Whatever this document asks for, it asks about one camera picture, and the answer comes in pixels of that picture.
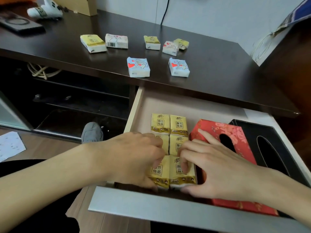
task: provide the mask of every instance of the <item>white wall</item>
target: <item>white wall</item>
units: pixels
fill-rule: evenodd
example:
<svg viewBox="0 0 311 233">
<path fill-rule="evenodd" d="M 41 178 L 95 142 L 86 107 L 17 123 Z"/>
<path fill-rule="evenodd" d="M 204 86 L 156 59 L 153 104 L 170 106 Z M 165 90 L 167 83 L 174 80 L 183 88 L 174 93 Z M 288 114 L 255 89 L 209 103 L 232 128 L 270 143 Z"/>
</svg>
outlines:
<svg viewBox="0 0 311 233">
<path fill-rule="evenodd" d="M 303 0 L 170 0 L 163 25 L 237 42 L 251 54 L 253 44 L 282 23 Z M 161 23 L 167 0 L 97 0 L 98 8 Z M 272 40 L 261 64 L 285 33 Z M 270 43 L 267 38 L 256 55 Z"/>
</svg>

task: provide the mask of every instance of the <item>open drawer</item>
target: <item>open drawer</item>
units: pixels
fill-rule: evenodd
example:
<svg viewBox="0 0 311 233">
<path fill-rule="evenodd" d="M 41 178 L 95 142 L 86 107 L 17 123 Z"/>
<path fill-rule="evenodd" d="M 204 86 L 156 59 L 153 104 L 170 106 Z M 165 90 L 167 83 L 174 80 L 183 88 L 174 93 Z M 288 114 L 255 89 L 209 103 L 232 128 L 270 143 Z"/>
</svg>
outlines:
<svg viewBox="0 0 311 233">
<path fill-rule="evenodd" d="M 139 88 L 124 132 L 150 132 L 151 113 L 185 116 L 189 131 L 199 119 L 222 123 L 239 119 L 273 126 L 311 183 L 308 168 L 277 122 L 267 113 Z M 222 232 L 311 232 L 294 219 L 202 204 L 199 200 L 183 197 L 182 193 L 180 196 L 98 186 L 89 210 Z"/>
</svg>

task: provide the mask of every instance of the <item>hand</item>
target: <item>hand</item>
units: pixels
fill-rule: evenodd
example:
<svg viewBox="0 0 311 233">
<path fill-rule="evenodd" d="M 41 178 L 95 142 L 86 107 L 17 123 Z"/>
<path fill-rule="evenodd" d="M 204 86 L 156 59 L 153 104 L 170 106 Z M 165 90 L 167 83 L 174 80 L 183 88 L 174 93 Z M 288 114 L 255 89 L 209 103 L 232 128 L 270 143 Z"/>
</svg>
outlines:
<svg viewBox="0 0 311 233">
<path fill-rule="evenodd" d="M 124 133 L 107 141 L 83 144 L 92 161 L 96 182 L 103 180 L 157 189 L 146 176 L 165 156 L 163 141 L 152 133 Z"/>
<path fill-rule="evenodd" d="M 275 170 L 254 165 L 221 144 L 208 132 L 198 130 L 209 142 L 193 140 L 179 149 L 181 168 L 188 172 L 188 161 L 202 168 L 207 179 L 202 185 L 186 186 L 182 192 L 211 199 L 257 201 L 257 195 Z"/>
</svg>

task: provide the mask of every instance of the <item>sneaker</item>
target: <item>sneaker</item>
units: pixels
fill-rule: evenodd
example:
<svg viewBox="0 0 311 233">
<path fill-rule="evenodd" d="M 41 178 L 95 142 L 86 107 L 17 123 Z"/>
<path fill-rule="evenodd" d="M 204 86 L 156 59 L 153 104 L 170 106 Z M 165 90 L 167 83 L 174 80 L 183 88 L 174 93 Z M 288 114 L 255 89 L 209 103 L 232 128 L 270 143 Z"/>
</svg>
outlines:
<svg viewBox="0 0 311 233">
<path fill-rule="evenodd" d="M 84 126 L 81 142 L 82 144 L 88 142 L 103 141 L 104 136 L 101 127 L 96 122 L 90 122 Z"/>
</svg>

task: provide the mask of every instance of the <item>dark wooden desk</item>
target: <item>dark wooden desk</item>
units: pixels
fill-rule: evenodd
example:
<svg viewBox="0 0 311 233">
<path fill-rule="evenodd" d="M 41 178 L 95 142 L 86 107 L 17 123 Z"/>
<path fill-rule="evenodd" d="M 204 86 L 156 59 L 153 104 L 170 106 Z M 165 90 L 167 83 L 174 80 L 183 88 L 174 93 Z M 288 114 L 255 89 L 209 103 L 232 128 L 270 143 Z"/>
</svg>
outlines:
<svg viewBox="0 0 311 233">
<path fill-rule="evenodd" d="M 25 6 L 13 11 L 27 17 Z M 286 117 L 299 114 L 293 103 L 258 73 L 259 67 L 237 43 L 105 11 L 93 17 L 70 11 L 64 13 L 63 20 L 41 23 L 46 33 L 33 36 L 18 36 L 0 28 L 0 56 Z M 108 48 L 105 53 L 89 54 L 80 42 L 82 34 L 104 39 L 106 33 L 128 36 L 129 49 Z M 186 60 L 189 78 L 171 76 L 168 61 L 172 56 L 146 50 L 144 35 L 157 36 L 161 43 L 188 40 L 189 48 L 175 58 Z M 150 78 L 129 77 L 129 56 L 148 59 Z"/>
</svg>

